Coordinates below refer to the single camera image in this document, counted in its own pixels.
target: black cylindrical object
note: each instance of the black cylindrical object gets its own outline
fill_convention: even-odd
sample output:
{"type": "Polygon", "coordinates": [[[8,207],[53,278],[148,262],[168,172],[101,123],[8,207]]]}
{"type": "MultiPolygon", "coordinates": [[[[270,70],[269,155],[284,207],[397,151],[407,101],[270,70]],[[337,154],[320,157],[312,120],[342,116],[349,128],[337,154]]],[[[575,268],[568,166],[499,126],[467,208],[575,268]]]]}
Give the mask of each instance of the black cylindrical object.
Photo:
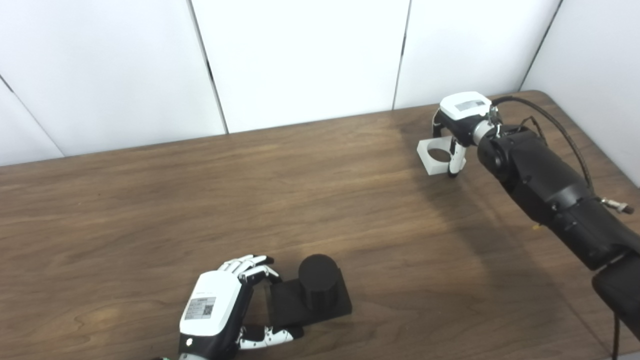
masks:
{"type": "Polygon", "coordinates": [[[318,313],[336,304],[340,271],[332,258],[315,254],[304,259],[298,268],[298,279],[307,309],[318,313]]]}

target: white wall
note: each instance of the white wall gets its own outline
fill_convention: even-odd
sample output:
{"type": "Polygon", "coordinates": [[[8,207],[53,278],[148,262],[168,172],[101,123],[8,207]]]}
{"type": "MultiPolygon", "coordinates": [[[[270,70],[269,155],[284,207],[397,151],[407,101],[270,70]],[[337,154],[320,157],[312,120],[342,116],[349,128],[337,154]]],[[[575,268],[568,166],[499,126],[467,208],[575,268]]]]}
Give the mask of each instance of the white wall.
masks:
{"type": "Polygon", "coordinates": [[[0,166],[60,157],[62,153],[0,80],[0,166]]]}
{"type": "Polygon", "coordinates": [[[564,0],[524,83],[640,186],[640,1],[564,0]]]}
{"type": "Polygon", "coordinates": [[[517,91],[559,0],[413,0],[395,108],[517,91]]]}
{"type": "Polygon", "coordinates": [[[0,74],[65,155],[224,133],[183,0],[0,0],[0,74]]]}
{"type": "Polygon", "coordinates": [[[391,110],[408,0],[194,0],[230,132],[391,110]]]}

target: wooden table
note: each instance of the wooden table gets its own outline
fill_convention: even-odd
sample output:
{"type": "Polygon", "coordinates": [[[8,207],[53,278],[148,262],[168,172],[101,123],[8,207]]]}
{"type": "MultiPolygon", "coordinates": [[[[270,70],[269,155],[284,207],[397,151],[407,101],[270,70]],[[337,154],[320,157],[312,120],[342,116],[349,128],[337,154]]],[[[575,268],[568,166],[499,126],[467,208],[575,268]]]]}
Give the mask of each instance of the wooden table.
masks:
{"type": "MultiPolygon", "coordinates": [[[[640,192],[544,94],[596,190],[640,192]]],[[[198,277],[268,254],[342,268],[353,314],[238,359],[608,356],[612,314],[591,273],[478,163],[429,177],[415,151],[436,106],[0,168],[0,358],[177,357],[198,277]]],[[[508,122],[533,112],[500,106],[508,122]]],[[[576,165],[545,123],[553,150],[576,165]]],[[[622,219],[640,231],[639,216],[622,219]]],[[[266,321],[264,287],[248,320],[266,321]]],[[[623,330],[622,352],[640,349],[623,330]]]]}

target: robotic hand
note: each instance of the robotic hand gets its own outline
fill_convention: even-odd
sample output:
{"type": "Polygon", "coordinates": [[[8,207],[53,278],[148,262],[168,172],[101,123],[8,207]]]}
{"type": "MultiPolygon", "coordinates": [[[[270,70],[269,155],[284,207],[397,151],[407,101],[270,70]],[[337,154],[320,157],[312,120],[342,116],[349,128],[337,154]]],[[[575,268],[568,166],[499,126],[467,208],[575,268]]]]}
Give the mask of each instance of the robotic hand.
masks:
{"type": "Polygon", "coordinates": [[[492,102],[477,92],[442,100],[433,117],[434,137],[441,136],[443,127],[453,135],[449,176],[460,171],[465,149],[477,146],[480,162],[529,218],[553,231],[590,270],[599,271],[592,280],[595,291],[640,340],[640,236],[605,206],[618,213],[633,209],[594,194],[584,160],[564,128],[525,99],[492,102]],[[553,122],[574,149],[585,178],[534,131],[503,124],[497,105],[504,101],[522,102],[553,122]]]}
{"type": "Polygon", "coordinates": [[[301,327],[243,325],[253,286],[281,278],[268,256],[247,255],[226,261],[198,278],[180,319],[180,360],[227,360],[238,350],[264,348],[298,339],[301,327]]]}

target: cable connector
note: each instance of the cable connector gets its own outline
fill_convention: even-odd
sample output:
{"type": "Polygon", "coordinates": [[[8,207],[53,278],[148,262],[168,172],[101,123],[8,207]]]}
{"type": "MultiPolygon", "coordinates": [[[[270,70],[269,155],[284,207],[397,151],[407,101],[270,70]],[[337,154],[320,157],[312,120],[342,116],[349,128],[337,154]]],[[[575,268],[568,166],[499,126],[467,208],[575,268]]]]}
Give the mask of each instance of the cable connector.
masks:
{"type": "Polygon", "coordinates": [[[627,204],[626,202],[617,202],[615,200],[610,200],[610,199],[607,199],[605,197],[600,199],[600,202],[604,206],[616,210],[619,214],[625,213],[625,214],[631,215],[636,210],[636,209],[632,208],[631,206],[629,206],[629,204],[627,204]]]}

